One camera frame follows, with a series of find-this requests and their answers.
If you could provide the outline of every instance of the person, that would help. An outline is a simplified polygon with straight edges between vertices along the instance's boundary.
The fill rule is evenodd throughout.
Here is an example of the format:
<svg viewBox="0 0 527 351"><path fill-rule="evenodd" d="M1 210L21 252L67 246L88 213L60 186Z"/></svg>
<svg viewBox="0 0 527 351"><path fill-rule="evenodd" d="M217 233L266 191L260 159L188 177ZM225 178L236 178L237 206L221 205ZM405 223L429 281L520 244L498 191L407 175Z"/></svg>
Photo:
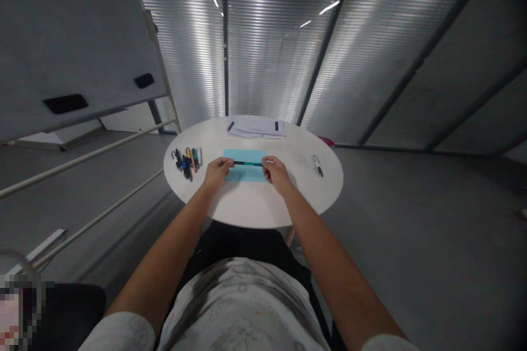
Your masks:
<svg viewBox="0 0 527 351"><path fill-rule="evenodd" d="M274 156L262 165L285 200L347 349L416 350L285 165ZM82 351L332 347L311 272L278 231L213 222L200 238L212 198L233 167L224 157L207 166L201 187L148 251Z"/></svg>

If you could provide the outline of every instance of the pen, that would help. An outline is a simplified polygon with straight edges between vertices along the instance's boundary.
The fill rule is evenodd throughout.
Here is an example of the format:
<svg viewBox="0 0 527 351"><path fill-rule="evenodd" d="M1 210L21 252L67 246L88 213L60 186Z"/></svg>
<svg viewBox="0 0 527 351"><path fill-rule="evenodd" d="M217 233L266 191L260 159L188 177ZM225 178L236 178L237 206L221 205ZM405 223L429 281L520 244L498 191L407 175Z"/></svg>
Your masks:
<svg viewBox="0 0 527 351"><path fill-rule="evenodd" d="M182 170L183 169L183 161L181 160L181 155L180 155L180 152L177 150L176 148L176 159L177 159L177 162L179 163L179 169Z"/></svg>
<svg viewBox="0 0 527 351"><path fill-rule="evenodd" d="M318 174L320 174L320 176L324 178L324 174L322 173L322 169L320 168L320 162L318 161L318 158L316 155L313 155L313 163L315 164L315 167L318 169Z"/></svg>
<svg viewBox="0 0 527 351"><path fill-rule="evenodd" d="M192 167L192 170L194 170L194 173L195 173L198 170L196 169L196 163L194 162L194 155L192 155L192 151L194 151L194 148L192 150L189 150L189 152L190 152L190 166Z"/></svg>
<svg viewBox="0 0 527 351"><path fill-rule="evenodd" d="M190 158L187 158L187 171L188 171L188 180L192 182L192 171L190 170L191 167Z"/></svg>
<svg viewBox="0 0 527 351"><path fill-rule="evenodd" d="M192 149L192 158L194 158L194 164L196 166L196 172L199 170L198 151L196 148Z"/></svg>
<svg viewBox="0 0 527 351"><path fill-rule="evenodd" d="M185 176L185 179L188 179L187 177L187 161L185 160L185 156L183 155L183 175Z"/></svg>
<svg viewBox="0 0 527 351"><path fill-rule="evenodd" d="M261 163L255 163L255 162L240 162L240 161L234 161L235 165L246 165L246 166L260 166L263 167Z"/></svg>
<svg viewBox="0 0 527 351"><path fill-rule="evenodd" d="M176 167L179 171L181 171L181 166L180 166L180 163L177 161L177 158L176 158L176 153L174 151L172 151L172 159L174 159L175 163L176 163Z"/></svg>

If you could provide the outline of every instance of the light blue paper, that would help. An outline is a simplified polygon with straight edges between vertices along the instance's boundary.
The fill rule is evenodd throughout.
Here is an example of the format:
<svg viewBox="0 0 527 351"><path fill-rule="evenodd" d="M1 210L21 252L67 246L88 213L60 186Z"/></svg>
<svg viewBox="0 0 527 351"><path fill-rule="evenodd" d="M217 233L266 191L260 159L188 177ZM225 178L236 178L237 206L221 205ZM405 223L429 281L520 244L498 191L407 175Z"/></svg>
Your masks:
<svg viewBox="0 0 527 351"><path fill-rule="evenodd" d="M267 151L257 150L224 150L224 157L235 161L261 163L262 158L267 156ZM267 182L260 166L236 165L229 171L225 181L230 182Z"/></svg>

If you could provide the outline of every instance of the white pen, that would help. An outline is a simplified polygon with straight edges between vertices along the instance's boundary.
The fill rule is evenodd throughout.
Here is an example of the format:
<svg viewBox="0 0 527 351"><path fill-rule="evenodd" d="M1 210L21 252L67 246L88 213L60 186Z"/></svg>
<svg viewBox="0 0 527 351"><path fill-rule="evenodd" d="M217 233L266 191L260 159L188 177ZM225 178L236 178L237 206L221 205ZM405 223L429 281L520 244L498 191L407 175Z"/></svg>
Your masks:
<svg viewBox="0 0 527 351"><path fill-rule="evenodd" d="M318 161L318 158L316 155L313 155L313 163L315 164L315 167L318 169L318 174L320 174L320 176L324 178L324 174L322 173L322 169L320 168L320 162Z"/></svg>

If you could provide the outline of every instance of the round white table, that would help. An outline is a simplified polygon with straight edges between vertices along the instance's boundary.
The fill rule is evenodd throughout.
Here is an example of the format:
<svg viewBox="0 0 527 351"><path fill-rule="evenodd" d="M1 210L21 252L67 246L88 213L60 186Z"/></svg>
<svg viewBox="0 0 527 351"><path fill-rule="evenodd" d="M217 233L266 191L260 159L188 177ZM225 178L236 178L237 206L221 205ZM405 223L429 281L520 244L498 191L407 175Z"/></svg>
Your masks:
<svg viewBox="0 0 527 351"><path fill-rule="evenodd" d="M223 156L224 149L265 150L279 158L289 176L313 209L321 214L337 199L344 176L342 166L333 152L314 134L291 123L284 124L285 138L243 139L227 136L229 117L198 123L170 143L165 152L165 177L172 190L187 203L205 179L208 163ZM189 182L172 159L176 148L185 154L186 148L201 147L203 167L192 173ZM324 177L313 164L316 155ZM267 182L224 182L209 209L209 216L217 221L246 228L279 228L291 225L283 198Z"/></svg>

